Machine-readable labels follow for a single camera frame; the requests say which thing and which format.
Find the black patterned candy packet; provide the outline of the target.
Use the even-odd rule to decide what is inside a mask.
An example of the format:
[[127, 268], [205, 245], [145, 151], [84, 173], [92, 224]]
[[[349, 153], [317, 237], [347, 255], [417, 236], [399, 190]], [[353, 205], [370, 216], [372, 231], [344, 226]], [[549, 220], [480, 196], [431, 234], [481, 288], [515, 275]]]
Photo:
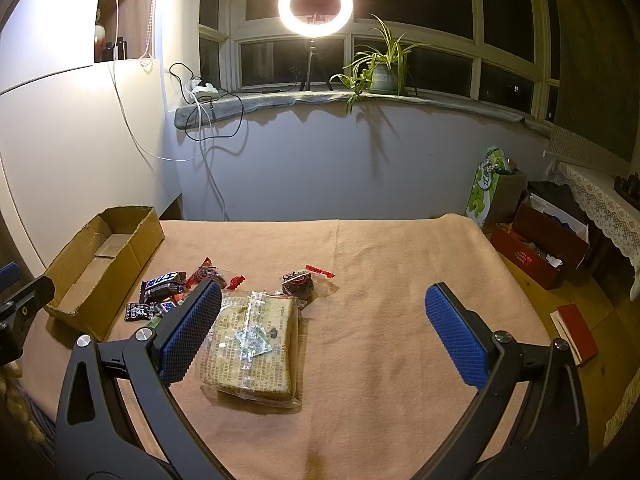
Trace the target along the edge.
[[161, 318], [165, 313], [162, 304], [128, 304], [125, 310], [126, 322], [151, 321]]

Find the Snickers bar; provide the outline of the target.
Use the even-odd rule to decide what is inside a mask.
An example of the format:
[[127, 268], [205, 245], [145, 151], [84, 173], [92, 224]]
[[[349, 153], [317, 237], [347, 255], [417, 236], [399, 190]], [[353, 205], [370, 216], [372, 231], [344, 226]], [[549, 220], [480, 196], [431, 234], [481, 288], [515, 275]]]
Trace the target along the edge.
[[142, 290], [140, 302], [142, 304], [159, 304], [163, 301], [171, 301], [176, 295], [184, 293], [184, 286], [176, 283], [159, 284], [149, 289]]
[[165, 285], [183, 285], [186, 281], [186, 272], [169, 272], [165, 273], [157, 278], [152, 278], [149, 281], [143, 281], [141, 283], [142, 292], [150, 292], [151, 290], [163, 287]]

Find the large cracker pack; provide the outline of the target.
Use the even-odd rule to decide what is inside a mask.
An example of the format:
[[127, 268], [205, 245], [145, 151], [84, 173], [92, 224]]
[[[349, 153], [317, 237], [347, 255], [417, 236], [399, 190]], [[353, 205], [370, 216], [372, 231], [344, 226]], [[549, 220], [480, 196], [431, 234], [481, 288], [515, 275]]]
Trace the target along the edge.
[[228, 290], [196, 357], [203, 389], [272, 406], [298, 404], [299, 300]]

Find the red clear snack bag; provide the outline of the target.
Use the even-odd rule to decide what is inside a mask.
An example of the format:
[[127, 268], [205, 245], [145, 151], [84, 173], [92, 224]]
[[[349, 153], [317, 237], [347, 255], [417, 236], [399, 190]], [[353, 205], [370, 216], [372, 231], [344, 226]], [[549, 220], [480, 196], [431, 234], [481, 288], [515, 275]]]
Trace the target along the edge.
[[213, 265], [212, 260], [205, 258], [203, 263], [186, 279], [184, 287], [188, 292], [192, 292], [198, 284], [208, 278], [217, 283], [221, 290], [235, 290], [245, 281], [244, 275], [220, 270]]
[[316, 299], [335, 294], [338, 286], [334, 281], [334, 273], [307, 264], [302, 270], [283, 274], [277, 294], [293, 298], [297, 307], [303, 309]]

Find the cardboard box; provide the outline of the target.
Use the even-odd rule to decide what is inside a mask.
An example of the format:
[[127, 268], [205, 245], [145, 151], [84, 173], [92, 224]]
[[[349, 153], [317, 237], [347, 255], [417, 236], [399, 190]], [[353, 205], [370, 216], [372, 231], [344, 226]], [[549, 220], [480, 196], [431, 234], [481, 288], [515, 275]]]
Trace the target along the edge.
[[107, 208], [93, 217], [48, 266], [54, 284], [46, 311], [104, 341], [131, 287], [165, 238], [151, 206]]

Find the red book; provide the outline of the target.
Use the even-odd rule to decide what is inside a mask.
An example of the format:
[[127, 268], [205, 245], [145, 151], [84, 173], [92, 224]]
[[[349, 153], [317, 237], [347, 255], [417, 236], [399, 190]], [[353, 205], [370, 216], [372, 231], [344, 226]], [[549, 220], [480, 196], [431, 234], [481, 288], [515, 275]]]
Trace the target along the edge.
[[599, 352], [585, 319], [576, 304], [564, 304], [550, 313], [551, 322], [562, 339], [570, 345], [577, 366], [582, 366]]

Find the red gift box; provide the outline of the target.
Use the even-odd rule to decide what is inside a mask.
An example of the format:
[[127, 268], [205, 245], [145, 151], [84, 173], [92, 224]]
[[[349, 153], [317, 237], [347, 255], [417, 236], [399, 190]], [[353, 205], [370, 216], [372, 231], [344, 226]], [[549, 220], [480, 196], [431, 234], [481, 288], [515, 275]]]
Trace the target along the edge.
[[498, 224], [491, 245], [544, 289], [561, 285], [589, 252], [588, 226], [551, 207], [518, 207], [514, 220]]

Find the green white shopping bag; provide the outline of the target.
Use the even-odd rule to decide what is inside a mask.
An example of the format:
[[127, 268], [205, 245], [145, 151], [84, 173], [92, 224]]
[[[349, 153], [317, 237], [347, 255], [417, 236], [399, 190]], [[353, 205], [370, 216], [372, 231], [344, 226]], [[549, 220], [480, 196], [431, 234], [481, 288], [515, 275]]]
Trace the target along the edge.
[[500, 179], [514, 174], [515, 166], [509, 162], [506, 153], [498, 146], [488, 148], [485, 159], [476, 167], [466, 205], [466, 215], [480, 228], [486, 223]]

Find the lace cloth table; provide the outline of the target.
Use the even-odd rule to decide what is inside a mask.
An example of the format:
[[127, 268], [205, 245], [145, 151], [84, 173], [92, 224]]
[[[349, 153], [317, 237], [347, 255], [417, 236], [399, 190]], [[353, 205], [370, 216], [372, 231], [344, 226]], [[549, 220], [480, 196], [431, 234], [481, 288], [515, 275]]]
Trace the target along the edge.
[[639, 211], [615, 189], [628, 162], [573, 131], [553, 126], [546, 155], [554, 159], [547, 177], [570, 188], [577, 205], [626, 257], [634, 269], [629, 299], [639, 299]]

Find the white power strip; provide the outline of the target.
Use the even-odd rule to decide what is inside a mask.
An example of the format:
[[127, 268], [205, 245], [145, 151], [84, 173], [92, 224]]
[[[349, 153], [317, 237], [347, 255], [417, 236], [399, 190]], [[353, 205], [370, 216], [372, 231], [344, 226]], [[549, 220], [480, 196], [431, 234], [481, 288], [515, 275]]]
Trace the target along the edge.
[[186, 83], [186, 93], [192, 96], [194, 101], [207, 101], [219, 96], [218, 89], [213, 84], [200, 78], [193, 78]]

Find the grey window sill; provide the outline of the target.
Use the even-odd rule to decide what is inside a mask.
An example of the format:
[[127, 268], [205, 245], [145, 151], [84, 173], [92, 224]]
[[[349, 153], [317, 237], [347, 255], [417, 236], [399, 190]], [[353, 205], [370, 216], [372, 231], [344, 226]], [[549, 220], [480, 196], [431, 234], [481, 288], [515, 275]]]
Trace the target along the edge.
[[[348, 91], [288, 91], [266, 93], [240, 93], [216, 96], [215, 99], [195, 104], [179, 106], [175, 110], [174, 125], [178, 130], [186, 131], [198, 128], [198, 118], [206, 125], [210, 122], [224, 122], [234, 118], [246, 117], [262, 110], [280, 110], [294, 106], [321, 106], [342, 104], [345, 107]], [[550, 138], [552, 125], [540, 122], [532, 116], [495, 104], [477, 102], [461, 96], [445, 96], [440, 93], [427, 93], [426, 96], [390, 96], [389, 94], [363, 93], [357, 104], [376, 103], [387, 105], [409, 105], [429, 107], [451, 113], [462, 113], [474, 117], [498, 120], [507, 124], [520, 124], [533, 132]]]

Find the potted spider plant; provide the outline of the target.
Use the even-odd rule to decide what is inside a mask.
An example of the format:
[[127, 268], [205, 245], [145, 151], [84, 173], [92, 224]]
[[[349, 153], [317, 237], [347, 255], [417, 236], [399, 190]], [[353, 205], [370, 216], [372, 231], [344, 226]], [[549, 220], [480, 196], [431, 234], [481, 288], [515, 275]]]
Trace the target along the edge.
[[373, 29], [380, 35], [386, 50], [365, 46], [354, 54], [352, 62], [343, 67], [341, 73], [329, 78], [338, 81], [350, 92], [345, 103], [346, 114], [352, 114], [354, 105], [361, 101], [363, 93], [382, 93], [403, 96], [408, 77], [408, 57], [416, 49], [426, 48], [424, 42], [404, 41], [405, 35], [396, 37], [379, 16], [371, 13], [376, 24]]

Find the wooden wall shelf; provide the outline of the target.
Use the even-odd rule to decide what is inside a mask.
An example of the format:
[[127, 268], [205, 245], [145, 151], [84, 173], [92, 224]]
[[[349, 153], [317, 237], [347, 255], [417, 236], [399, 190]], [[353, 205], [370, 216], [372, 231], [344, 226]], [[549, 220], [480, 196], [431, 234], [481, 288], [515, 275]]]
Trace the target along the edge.
[[96, 62], [152, 58], [155, 0], [98, 0]]

